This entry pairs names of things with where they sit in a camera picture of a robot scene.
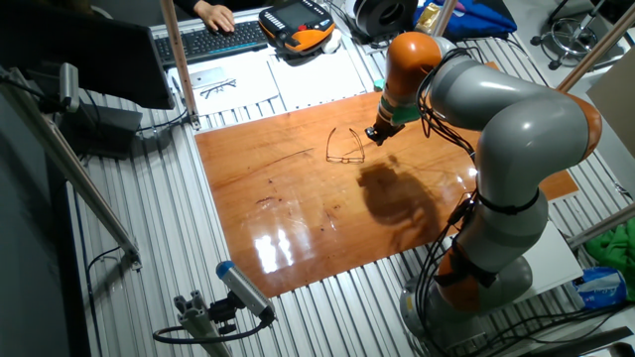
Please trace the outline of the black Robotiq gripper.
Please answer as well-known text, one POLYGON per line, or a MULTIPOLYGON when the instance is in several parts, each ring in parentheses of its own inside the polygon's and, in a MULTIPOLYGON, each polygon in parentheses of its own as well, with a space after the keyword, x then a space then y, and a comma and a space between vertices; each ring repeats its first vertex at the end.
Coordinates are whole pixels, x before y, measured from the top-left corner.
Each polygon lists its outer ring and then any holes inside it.
POLYGON ((366 136, 374 141, 377 146, 382 146, 387 138, 393 137, 405 128, 404 124, 392 124, 382 118, 376 120, 376 130, 374 127, 365 129, 366 136))

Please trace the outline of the person's hand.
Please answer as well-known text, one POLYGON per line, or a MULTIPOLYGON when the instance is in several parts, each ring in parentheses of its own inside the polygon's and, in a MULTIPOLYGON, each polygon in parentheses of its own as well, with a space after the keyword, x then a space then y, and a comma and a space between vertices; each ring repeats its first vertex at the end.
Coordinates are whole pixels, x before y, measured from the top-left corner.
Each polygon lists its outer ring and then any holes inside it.
POLYGON ((199 0, 195 3, 193 11, 214 32, 231 33, 234 31, 233 13, 223 5, 211 5, 204 0, 199 0))

